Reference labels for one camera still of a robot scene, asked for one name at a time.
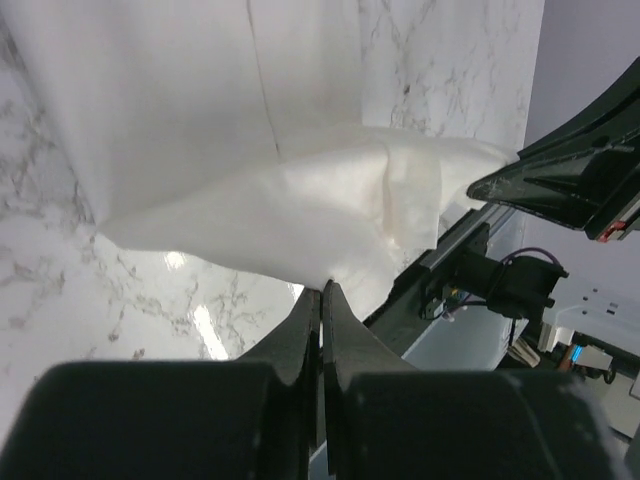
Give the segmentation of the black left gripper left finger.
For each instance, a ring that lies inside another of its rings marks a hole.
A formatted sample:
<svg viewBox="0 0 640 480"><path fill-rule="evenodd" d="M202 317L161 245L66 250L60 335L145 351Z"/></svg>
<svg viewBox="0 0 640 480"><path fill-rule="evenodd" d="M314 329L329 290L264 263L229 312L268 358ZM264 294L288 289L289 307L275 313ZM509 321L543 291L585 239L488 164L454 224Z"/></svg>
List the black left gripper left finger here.
<svg viewBox="0 0 640 480"><path fill-rule="evenodd" d="M255 437L257 479L306 479L317 447L320 292L304 289L289 315L239 361L268 367Z"/></svg>

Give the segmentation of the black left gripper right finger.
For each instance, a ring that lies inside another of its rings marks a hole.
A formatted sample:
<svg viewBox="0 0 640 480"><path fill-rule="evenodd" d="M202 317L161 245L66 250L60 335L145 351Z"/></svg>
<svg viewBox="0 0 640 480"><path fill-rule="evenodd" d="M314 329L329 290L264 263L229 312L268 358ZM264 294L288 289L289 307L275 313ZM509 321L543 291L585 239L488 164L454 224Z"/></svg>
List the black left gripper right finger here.
<svg viewBox="0 0 640 480"><path fill-rule="evenodd" d="M334 281L322 292L321 319L329 473L363 479L391 423L394 396L382 388L416 369L356 318Z"/></svg>

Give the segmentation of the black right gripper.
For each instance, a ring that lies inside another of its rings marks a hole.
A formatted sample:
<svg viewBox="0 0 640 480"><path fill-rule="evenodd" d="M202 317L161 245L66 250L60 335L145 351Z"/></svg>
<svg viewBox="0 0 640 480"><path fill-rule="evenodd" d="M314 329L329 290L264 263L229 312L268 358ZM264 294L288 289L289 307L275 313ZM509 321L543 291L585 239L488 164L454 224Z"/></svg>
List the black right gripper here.
<svg viewBox="0 0 640 480"><path fill-rule="evenodd" d="M639 61L570 120L467 195L579 230L597 242L639 228Z"/></svg>

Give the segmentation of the white t shirt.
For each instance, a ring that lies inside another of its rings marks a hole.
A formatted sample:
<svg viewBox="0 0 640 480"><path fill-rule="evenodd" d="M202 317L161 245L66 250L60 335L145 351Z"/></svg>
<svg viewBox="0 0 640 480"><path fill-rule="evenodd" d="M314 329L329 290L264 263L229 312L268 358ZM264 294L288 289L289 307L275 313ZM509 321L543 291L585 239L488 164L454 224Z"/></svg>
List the white t shirt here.
<svg viewBox="0 0 640 480"><path fill-rule="evenodd" d="M358 318L467 187L474 139L367 126L354 1L5 1L101 232L322 289Z"/></svg>

